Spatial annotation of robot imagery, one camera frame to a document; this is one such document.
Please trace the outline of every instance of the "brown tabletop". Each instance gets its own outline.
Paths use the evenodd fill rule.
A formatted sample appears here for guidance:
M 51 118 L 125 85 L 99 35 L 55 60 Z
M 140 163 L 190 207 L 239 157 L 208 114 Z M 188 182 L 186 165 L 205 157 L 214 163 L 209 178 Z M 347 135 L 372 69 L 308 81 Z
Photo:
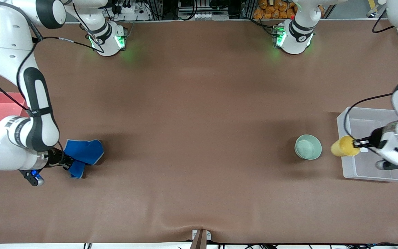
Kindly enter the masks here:
M 136 24 L 109 58 L 40 43 L 62 143 L 100 139 L 104 162 L 83 180 L 46 169 L 41 187 L 0 172 L 0 243 L 182 241 L 196 228 L 226 243 L 398 242 L 398 183 L 345 179 L 330 153 L 339 113 L 398 83 L 397 36 L 373 24 L 320 22 L 301 55 L 248 21 Z M 77 25 L 43 33 L 88 44 Z M 319 159 L 294 154 L 302 134 L 321 140 Z

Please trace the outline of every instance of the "brown table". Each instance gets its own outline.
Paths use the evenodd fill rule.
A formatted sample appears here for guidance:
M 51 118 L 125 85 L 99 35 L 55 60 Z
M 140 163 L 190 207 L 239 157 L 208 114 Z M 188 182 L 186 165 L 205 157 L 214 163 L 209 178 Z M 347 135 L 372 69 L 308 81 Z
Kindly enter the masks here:
M 320 22 L 301 55 L 250 22 L 136 24 L 109 58 L 44 41 L 61 141 L 101 139 L 104 162 L 84 180 L 44 170 L 41 187 L 0 172 L 0 243 L 181 241 L 195 228 L 227 243 L 398 242 L 398 183 L 345 179 L 330 153 L 337 115 L 398 83 L 397 36 L 373 23 Z M 44 34 L 88 43 L 77 25 Z M 294 154 L 306 133 L 322 142 L 315 161 Z

